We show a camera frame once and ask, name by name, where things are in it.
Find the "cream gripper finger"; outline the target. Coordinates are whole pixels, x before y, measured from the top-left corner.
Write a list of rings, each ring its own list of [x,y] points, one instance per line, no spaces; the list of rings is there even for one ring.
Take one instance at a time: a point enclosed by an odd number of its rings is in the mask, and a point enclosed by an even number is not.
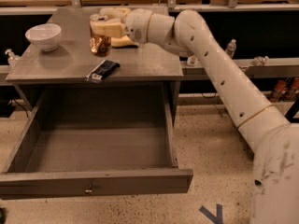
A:
[[[90,25],[96,35],[104,35],[115,38],[122,38],[125,36],[124,24],[119,18],[90,21]]]
[[[130,12],[130,8],[122,7],[104,7],[100,10],[102,16],[107,16],[109,19],[120,19],[121,21],[124,21]]]

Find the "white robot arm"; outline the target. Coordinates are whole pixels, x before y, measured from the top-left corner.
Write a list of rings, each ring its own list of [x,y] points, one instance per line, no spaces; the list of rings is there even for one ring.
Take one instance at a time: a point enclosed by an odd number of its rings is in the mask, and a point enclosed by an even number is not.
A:
[[[299,125],[289,122],[217,43],[204,18],[175,18],[147,9],[105,7],[92,24],[98,35],[152,43],[195,56],[254,152],[250,224],[299,224]]]

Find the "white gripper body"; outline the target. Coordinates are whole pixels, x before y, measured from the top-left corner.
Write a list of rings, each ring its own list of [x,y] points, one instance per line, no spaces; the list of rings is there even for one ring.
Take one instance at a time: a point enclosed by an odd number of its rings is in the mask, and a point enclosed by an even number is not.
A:
[[[132,10],[125,18],[125,25],[128,36],[137,43],[147,43],[148,26],[150,17],[153,14],[151,10],[138,8]]]

